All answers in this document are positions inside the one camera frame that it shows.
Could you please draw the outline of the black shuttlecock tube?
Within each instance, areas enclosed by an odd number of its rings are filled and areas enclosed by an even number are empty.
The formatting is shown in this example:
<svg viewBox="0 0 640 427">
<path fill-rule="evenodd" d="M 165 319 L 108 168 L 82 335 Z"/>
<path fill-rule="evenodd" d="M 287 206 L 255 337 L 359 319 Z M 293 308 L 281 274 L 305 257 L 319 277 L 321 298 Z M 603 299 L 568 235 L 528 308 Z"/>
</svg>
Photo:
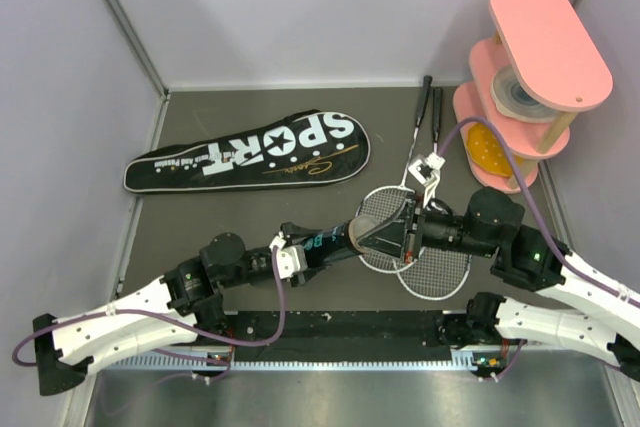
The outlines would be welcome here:
<svg viewBox="0 0 640 427">
<path fill-rule="evenodd" d="M 364 254 L 356 252 L 349 241 L 347 229 L 352 219 L 321 231 L 313 240 L 305 243 L 309 270 L 328 267 L 336 262 Z"/>
</svg>

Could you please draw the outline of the black sport racket bag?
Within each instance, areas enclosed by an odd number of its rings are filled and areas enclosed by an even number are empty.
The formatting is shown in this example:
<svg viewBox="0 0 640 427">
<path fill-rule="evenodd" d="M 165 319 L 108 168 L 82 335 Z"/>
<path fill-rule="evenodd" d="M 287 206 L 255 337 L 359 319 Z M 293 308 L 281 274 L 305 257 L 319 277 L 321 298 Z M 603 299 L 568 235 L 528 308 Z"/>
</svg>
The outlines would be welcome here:
<svg viewBox="0 0 640 427">
<path fill-rule="evenodd" d="M 269 125 L 132 160 L 123 186 L 134 194 L 275 190 L 347 181 L 367 165 L 362 124 L 339 112 L 296 112 Z"/>
</svg>

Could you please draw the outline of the clear plastic tube lid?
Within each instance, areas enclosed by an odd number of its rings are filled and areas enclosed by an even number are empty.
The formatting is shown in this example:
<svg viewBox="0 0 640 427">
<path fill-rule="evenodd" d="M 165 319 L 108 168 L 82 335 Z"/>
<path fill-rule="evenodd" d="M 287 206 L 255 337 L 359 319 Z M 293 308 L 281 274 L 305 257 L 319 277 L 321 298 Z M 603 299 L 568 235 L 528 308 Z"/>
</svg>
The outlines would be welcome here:
<svg viewBox="0 0 640 427">
<path fill-rule="evenodd" d="M 356 252 L 364 253 L 366 251 L 366 248 L 362 246 L 362 242 L 380 224 L 381 221 L 372 215 L 359 215 L 349 222 L 348 238 Z"/>
</svg>

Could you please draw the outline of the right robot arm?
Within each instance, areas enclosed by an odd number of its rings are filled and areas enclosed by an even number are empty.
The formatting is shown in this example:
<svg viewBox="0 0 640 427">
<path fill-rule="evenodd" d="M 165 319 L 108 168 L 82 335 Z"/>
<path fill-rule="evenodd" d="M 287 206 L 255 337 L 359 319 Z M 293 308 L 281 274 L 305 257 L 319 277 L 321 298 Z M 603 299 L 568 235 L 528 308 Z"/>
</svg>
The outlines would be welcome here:
<svg viewBox="0 0 640 427">
<path fill-rule="evenodd" d="M 460 333 L 445 337 L 457 346 L 500 339 L 535 341 L 595 357 L 627 377 L 639 377 L 639 311 L 633 294 L 593 269 L 544 229 L 523 224 L 524 208 L 485 187 L 475 192 L 463 216 L 418 209 L 414 196 L 376 192 L 358 215 L 373 221 L 384 249 L 399 243 L 397 222 L 416 219 L 415 245 L 443 252 L 491 257 L 492 275 L 519 289 L 574 307 L 572 313 L 527 306 L 481 292 L 467 305 Z"/>
</svg>

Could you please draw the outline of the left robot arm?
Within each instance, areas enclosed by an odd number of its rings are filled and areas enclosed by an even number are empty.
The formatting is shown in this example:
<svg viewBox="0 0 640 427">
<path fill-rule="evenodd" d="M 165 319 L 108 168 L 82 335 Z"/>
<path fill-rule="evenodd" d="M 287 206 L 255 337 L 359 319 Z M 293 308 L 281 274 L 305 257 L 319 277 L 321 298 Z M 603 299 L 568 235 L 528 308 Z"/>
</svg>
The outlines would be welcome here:
<svg viewBox="0 0 640 427">
<path fill-rule="evenodd" d="M 261 347 L 269 339 L 231 337 L 224 290 L 273 280 L 299 284 L 329 264 L 340 231 L 282 225 L 271 244 L 248 249 L 234 233 L 216 236 L 193 258 L 144 287 L 76 316 L 43 314 L 33 322 L 40 395 L 67 392 L 121 360 L 174 344 Z"/>
</svg>

